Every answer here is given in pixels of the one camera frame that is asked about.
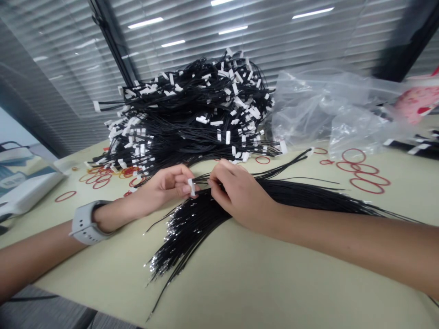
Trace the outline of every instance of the desk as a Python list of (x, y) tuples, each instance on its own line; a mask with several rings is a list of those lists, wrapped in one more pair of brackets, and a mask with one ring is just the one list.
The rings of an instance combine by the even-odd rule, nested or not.
[[(439, 116), (429, 124), (438, 125)], [(117, 176), (93, 190), (78, 180), (83, 163), (102, 152), (108, 141), (57, 161), (68, 177), (35, 208), (11, 220), (12, 229), (0, 238), (0, 248), (71, 219), (74, 210), (96, 199), (114, 200), (128, 191), (131, 179)], [(261, 172), (290, 161), (298, 153), (244, 166)], [(349, 184), (352, 173), (335, 165), (321, 165), (324, 155), (313, 155), (279, 176), (314, 177), (341, 183), (347, 193), (425, 223), (439, 225), (438, 162), (408, 156), (398, 150), (369, 156), (366, 163), (391, 181), (381, 195)], [(194, 174), (212, 170), (215, 161), (192, 167)], [(326, 183), (306, 181), (306, 183)], [(77, 193), (55, 203), (59, 195)], [(165, 278), (145, 288), (149, 271), (143, 264), (158, 250), (166, 225), (145, 230), (170, 210), (158, 211), (124, 227), (111, 239), (89, 247), (56, 267), (35, 285), (77, 303), (140, 327), (171, 328), (436, 328), (439, 310), (425, 295), (390, 279), (330, 256), (276, 241), (230, 220), (215, 230), (168, 287), (152, 319), (145, 324)]]

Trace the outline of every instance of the watch band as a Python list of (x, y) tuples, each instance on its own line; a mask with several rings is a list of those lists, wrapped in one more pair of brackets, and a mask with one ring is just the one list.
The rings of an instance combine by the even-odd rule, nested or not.
[(112, 236), (114, 233), (104, 233), (97, 227), (96, 223), (92, 222), (93, 211), (97, 206), (108, 203), (111, 201), (98, 200), (77, 208), (72, 220), (72, 232), (69, 233), (69, 236), (73, 236), (86, 245), (97, 244)]

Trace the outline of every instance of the pink object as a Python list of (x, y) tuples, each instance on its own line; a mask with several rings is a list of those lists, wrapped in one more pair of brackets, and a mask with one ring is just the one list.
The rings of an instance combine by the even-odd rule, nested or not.
[(439, 77), (419, 75), (408, 78), (407, 83), (411, 89), (399, 97), (395, 109), (406, 117), (409, 123), (417, 125), (439, 105)]

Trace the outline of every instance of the wire bundle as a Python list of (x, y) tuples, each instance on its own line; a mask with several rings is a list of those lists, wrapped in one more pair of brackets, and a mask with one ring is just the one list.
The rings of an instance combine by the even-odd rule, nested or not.
[[(284, 171), (289, 166), (305, 160), (313, 149), (306, 150), (294, 160), (280, 167), (268, 170), (262, 173), (252, 174), (258, 183), (276, 202), (309, 209), (328, 210), (335, 212), (357, 213), (379, 217), (394, 217), (409, 222), (420, 223), (414, 219), (395, 214), (393, 212), (373, 206), (364, 201), (360, 201), (335, 191), (343, 191), (338, 188), (328, 188), (314, 186), (304, 183), (294, 183), (285, 180), (271, 180), (274, 176)], [(194, 181), (198, 183), (206, 182), (209, 174), (204, 174)], [(167, 214), (163, 219), (171, 217), (168, 225), (168, 234), (165, 237), (165, 243), (149, 260), (150, 271), (152, 272), (150, 281), (155, 281), (164, 276), (167, 272), (172, 271), (171, 276), (157, 302), (152, 310), (150, 317), (154, 313), (157, 305), (163, 295), (166, 287), (175, 279), (177, 275), (185, 268), (194, 252), (201, 243), (222, 223), (231, 218), (212, 198), (210, 189), (198, 192), (198, 198), (188, 199), (182, 205), (179, 205)]]
[(274, 100), (263, 73), (242, 52), (227, 48), (218, 60), (201, 58), (136, 84), (119, 87), (123, 101), (94, 102), (96, 111), (122, 108), (119, 120), (105, 122), (110, 148), (93, 159), (97, 166), (115, 172), (135, 166), (147, 176), (180, 163), (219, 158), (238, 163), (251, 154), (286, 152), (275, 147), (280, 143), (261, 139), (264, 130), (258, 126)]

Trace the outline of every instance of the wrist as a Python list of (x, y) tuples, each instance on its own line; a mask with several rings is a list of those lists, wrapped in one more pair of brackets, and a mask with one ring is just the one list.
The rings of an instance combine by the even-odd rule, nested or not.
[(97, 208), (92, 215), (92, 221), (104, 233), (111, 233), (121, 228), (135, 218), (130, 216), (123, 199), (117, 199), (107, 205)]

